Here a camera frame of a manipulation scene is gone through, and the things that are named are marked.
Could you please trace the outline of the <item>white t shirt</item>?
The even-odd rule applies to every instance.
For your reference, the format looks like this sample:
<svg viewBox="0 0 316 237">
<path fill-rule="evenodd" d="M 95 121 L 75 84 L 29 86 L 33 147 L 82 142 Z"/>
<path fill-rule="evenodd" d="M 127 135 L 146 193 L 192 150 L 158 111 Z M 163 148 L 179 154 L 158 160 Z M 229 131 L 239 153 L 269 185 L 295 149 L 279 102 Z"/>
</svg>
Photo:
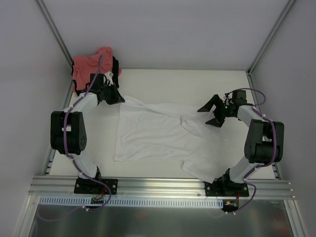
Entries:
<svg viewBox="0 0 316 237">
<path fill-rule="evenodd" d="M 114 160 L 178 160 L 186 173 L 212 182 L 226 171 L 226 139 L 203 119 L 194 106 L 127 96 L 119 108 Z"/>
</svg>

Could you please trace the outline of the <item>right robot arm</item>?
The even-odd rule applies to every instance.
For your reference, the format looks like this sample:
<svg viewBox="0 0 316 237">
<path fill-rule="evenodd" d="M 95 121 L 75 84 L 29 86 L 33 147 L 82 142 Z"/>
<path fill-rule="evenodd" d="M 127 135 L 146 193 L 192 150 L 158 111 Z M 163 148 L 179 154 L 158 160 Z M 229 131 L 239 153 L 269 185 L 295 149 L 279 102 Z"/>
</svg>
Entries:
<svg viewBox="0 0 316 237">
<path fill-rule="evenodd" d="M 224 99 L 215 94 L 199 113 L 212 112 L 207 125 L 222 127 L 226 118 L 237 118 L 248 127 L 243 158 L 212 183 L 205 183 L 208 197 L 248 197 L 251 185 L 247 179 L 260 168 L 280 162 L 283 156 L 284 124 L 260 113 L 257 105 L 248 103 L 247 88 L 225 93 Z"/>
</svg>

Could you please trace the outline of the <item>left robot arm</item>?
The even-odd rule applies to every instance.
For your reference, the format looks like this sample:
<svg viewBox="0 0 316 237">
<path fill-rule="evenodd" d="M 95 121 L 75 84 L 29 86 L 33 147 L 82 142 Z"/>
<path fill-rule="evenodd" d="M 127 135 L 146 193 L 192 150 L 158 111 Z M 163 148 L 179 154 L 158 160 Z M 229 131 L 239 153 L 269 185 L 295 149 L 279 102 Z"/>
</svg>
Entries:
<svg viewBox="0 0 316 237">
<path fill-rule="evenodd" d="M 79 91 L 77 100 L 62 111 L 53 111 L 50 117 L 50 144 L 65 155 L 78 171 L 78 177 L 87 179 L 85 187 L 98 193 L 103 187 L 97 165 L 85 151 L 87 135 L 84 116 L 101 102 L 108 105 L 124 103 L 119 93 L 118 75 L 113 72 L 91 74 L 86 88 Z"/>
</svg>

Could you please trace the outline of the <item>top pink folded shirt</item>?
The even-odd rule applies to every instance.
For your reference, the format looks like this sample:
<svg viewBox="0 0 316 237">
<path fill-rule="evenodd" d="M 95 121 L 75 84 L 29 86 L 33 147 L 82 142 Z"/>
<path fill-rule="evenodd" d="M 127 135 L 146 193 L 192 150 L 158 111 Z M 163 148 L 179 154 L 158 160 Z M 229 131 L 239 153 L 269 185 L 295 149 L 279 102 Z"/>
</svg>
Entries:
<svg viewBox="0 0 316 237">
<path fill-rule="evenodd" d="M 103 56 L 100 73 L 105 74 L 112 70 L 113 52 L 111 47 L 102 47 L 92 56 L 74 56 L 72 79 L 75 82 L 75 90 L 84 90 L 90 82 L 90 74 L 96 73 L 99 65 L 99 58 Z"/>
</svg>

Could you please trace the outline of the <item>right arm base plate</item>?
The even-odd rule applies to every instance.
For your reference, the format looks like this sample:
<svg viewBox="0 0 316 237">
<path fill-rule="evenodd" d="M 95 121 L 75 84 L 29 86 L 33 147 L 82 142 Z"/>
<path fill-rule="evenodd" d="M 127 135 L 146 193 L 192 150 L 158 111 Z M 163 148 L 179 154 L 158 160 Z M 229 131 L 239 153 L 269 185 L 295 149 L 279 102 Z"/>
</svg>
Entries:
<svg viewBox="0 0 316 237">
<path fill-rule="evenodd" d="M 245 183 L 223 183 L 221 180 L 215 180 L 212 183 L 204 182 L 204 190 L 207 197 L 249 197 Z"/>
</svg>

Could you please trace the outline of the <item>right side frame rail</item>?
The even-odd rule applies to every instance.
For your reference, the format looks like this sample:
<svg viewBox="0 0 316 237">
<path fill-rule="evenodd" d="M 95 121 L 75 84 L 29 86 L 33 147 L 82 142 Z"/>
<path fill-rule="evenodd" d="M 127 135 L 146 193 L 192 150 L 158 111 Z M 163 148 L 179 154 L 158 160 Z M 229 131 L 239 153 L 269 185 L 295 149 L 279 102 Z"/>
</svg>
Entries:
<svg viewBox="0 0 316 237">
<path fill-rule="evenodd" d="M 259 92 L 257 92 L 257 91 L 254 91 L 254 89 L 255 89 L 255 84 L 254 84 L 254 81 L 253 81 L 253 78 L 252 78 L 251 73 L 249 73 L 248 71 L 246 71 L 246 76 L 247 76 L 247 80 L 248 80 L 249 87 L 250 87 L 251 89 L 253 89 L 253 90 L 251 91 L 251 94 L 252 94 L 252 97 L 253 97 L 254 104 L 260 104 L 260 103 L 262 103 L 262 102 L 264 101 L 264 96 L 263 96 L 261 93 L 259 93 Z M 273 163 L 273 164 L 271 165 L 271 168 L 272 168 L 272 170 L 273 170 L 273 172 L 274 172 L 275 178 L 278 179 L 278 180 L 281 180 L 282 178 L 281 178 L 280 171 L 279 171 L 279 168 L 278 168 L 278 163 Z"/>
</svg>

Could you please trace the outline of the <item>frame rail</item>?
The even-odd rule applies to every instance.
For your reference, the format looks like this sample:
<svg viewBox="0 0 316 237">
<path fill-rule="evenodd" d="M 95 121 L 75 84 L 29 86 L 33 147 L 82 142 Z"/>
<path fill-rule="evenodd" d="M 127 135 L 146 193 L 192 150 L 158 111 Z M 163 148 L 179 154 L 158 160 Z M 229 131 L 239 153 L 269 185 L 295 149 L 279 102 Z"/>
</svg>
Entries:
<svg viewBox="0 0 316 237">
<path fill-rule="evenodd" d="M 70 103 L 71 96 L 72 96 L 72 89 L 73 89 L 73 81 L 72 76 L 70 73 L 70 69 L 67 69 L 63 72 L 63 76 L 59 76 L 58 78 L 62 78 L 57 82 L 57 91 L 53 93 L 52 99 L 50 102 L 57 102 L 57 105 L 51 107 L 49 109 L 49 121 L 50 115 L 53 111 L 61 111 L 65 107 L 67 107 Z M 52 149 L 50 144 L 50 132 L 48 132 L 48 150 L 45 157 L 45 162 L 42 166 L 41 175 L 49 175 L 50 173 L 50 165 L 54 160 L 56 151 Z"/>
<path fill-rule="evenodd" d="M 248 80 L 249 87 L 250 87 L 251 89 L 253 89 L 253 90 L 251 91 L 251 94 L 252 94 L 252 97 L 253 97 L 254 104 L 260 104 L 260 103 L 262 103 L 262 102 L 264 101 L 264 96 L 263 96 L 261 93 L 259 93 L 259 92 L 257 92 L 257 91 L 254 91 L 254 89 L 255 89 L 255 84 L 254 84 L 254 81 L 253 81 L 253 78 L 252 78 L 251 73 L 249 73 L 248 71 L 246 71 L 246 76 L 247 76 L 247 80 Z M 273 164 L 271 165 L 271 168 L 272 168 L 272 170 L 273 170 L 273 172 L 274 172 L 275 178 L 278 179 L 278 180 L 281 180 L 282 178 L 281 178 L 280 171 L 279 171 L 279 168 L 278 168 L 278 163 L 273 163 Z"/>
</svg>

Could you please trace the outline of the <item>left side frame rail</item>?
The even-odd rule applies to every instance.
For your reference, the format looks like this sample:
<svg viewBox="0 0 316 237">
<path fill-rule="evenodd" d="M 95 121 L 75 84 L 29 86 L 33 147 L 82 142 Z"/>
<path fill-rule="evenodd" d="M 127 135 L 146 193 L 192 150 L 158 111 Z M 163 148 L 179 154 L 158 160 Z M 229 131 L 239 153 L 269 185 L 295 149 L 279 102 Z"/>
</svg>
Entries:
<svg viewBox="0 0 316 237">
<path fill-rule="evenodd" d="M 53 93 L 52 99 L 50 102 L 57 102 L 57 105 L 51 107 L 49 109 L 49 121 L 50 115 L 53 111 L 61 111 L 65 107 L 67 107 L 70 103 L 71 96 L 72 96 L 72 89 L 73 89 L 73 81 L 72 76 L 70 73 L 70 69 L 67 69 L 63 72 L 63 76 L 59 76 L 58 78 L 62 78 L 57 82 L 57 91 Z M 42 166 L 41 175 L 49 175 L 50 173 L 50 165 L 54 160 L 56 151 L 52 149 L 50 144 L 50 132 L 48 132 L 48 150 L 45 157 L 45 162 Z"/>
</svg>

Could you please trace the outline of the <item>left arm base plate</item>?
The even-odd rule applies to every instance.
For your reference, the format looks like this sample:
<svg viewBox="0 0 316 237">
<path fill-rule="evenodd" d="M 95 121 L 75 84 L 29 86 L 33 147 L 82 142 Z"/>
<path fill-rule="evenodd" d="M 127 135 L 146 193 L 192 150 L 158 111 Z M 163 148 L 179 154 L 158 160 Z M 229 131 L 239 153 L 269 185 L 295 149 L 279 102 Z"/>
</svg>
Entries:
<svg viewBox="0 0 316 237">
<path fill-rule="evenodd" d="M 102 178 L 102 183 L 106 184 L 112 195 L 117 194 L 118 188 L 118 179 L 104 179 Z M 75 194 L 90 194 L 90 195 L 98 195 L 104 190 L 104 194 L 108 195 L 109 191 L 99 183 L 91 181 L 89 179 L 77 178 L 74 193 Z"/>
</svg>

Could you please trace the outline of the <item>left frame post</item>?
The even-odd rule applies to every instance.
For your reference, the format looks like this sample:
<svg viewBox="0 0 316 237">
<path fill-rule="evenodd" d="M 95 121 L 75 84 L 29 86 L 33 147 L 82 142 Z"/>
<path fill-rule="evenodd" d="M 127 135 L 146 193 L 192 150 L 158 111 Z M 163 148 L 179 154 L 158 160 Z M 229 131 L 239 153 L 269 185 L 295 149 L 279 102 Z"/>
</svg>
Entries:
<svg viewBox="0 0 316 237">
<path fill-rule="evenodd" d="M 41 14 L 43 15 L 43 17 L 48 25 L 48 28 L 51 30 L 53 37 L 56 40 L 59 48 L 61 49 L 62 54 L 65 57 L 67 64 L 71 67 L 72 63 L 73 63 L 72 56 L 69 53 L 69 51 L 68 51 L 68 49 L 63 41 L 63 38 L 62 38 L 61 34 L 59 33 L 59 30 L 58 30 L 58 28 L 57 28 L 57 26 L 56 26 L 56 24 L 51 16 L 51 14 L 50 14 L 45 2 L 43 0 L 35 0 L 35 3 L 38 6 Z"/>
</svg>

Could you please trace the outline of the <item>frame post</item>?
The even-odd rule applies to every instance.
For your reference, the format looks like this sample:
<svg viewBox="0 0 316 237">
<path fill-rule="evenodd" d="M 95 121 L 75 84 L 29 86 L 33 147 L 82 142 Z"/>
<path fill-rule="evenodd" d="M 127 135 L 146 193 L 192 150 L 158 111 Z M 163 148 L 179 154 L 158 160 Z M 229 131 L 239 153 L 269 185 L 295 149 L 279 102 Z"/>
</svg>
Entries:
<svg viewBox="0 0 316 237">
<path fill-rule="evenodd" d="M 258 51 L 257 55 L 255 56 L 251 66 L 247 70 L 247 74 L 251 76 L 259 64 L 261 58 L 265 54 L 266 50 L 268 49 L 269 45 L 271 44 L 272 40 L 274 39 L 276 33 L 278 32 L 279 28 L 281 27 L 282 23 L 290 13 L 291 9 L 293 8 L 294 4 L 296 3 L 296 0 L 288 0 L 282 9 L 280 15 L 278 16 L 277 20 L 273 24 L 271 30 L 269 31 L 266 39 L 264 40 L 262 46 L 260 47 L 260 50 Z"/>
<path fill-rule="evenodd" d="M 35 3 L 38 6 L 41 14 L 43 15 L 43 17 L 48 25 L 48 28 L 51 30 L 53 37 L 56 40 L 59 48 L 61 49 L 62 54 L 65 57 L 67 64 L 71 67 L 72 63 L 73 63 L 72 56 L 69 53 L 69 51 L 68 51 L 68 49 L 63 41 L 63 38 L 62 38 L 61 34 L 59 33 L 59 30 L 58 30 L 58 28 L 57 28 L 57 26 L 56 26 L 56 24 L 51 16 L 51 14 L 50 14 L 45 2 L 43 0 L 35 0 Z"/>
</svg>

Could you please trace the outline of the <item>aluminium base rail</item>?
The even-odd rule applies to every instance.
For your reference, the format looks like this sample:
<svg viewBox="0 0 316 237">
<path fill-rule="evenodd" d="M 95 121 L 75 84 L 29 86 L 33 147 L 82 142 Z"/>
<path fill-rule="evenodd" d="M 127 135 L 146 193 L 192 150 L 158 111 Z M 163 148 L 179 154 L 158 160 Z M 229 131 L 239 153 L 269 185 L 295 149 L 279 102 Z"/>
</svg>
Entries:
<svg viewBox="0 0 316 237">
<path fill-rule="evenodd" d="M 198 179 L 181 178 L 128 178 L 117 177 L 111 185 L 117 197 L 141 198 L 204 198 L 211 191 L 210 185 Z M 31 182 L 30 195 L 73 195 L 75 176 L 35 176 Z M 256 199 L 295 199 L 291 182 L 277 179 L 251 179 L 247 190 L 256 191 Z"/>
</svg>

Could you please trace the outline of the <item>right frame post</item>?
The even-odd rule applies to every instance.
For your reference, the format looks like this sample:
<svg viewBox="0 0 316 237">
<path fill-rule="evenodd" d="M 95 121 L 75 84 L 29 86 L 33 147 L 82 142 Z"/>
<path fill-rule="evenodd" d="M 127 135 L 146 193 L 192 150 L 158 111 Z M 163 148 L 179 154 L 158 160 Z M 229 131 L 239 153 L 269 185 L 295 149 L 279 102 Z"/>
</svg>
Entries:
<svg viewBox="0 0 316 237">
<path fill-rule="evenodd" d="M 258 51 L 257 55 L 255 56 L 251 66 L 247 70 L 247 74 L 251 76 L 259 64 L 261 58 L 265 54 L 266 50 L 268 49 L 269 45 L 271 44 L 272 40 L 274 39 L 276 33 L 278 32 L 279 28 L 281 27 L 282 23 L 290 13 L 291 9 L 293 8 L 294 4 L 296 3 L 296 0 L 288 0 L 282 9 L 280 15 L 278 16 L 277 20 L 273 24 L 271 30 L 269 31 L 266 39 L 264 40 L 262 46 L 260 47 L 260 50 Z"/>
</svg>

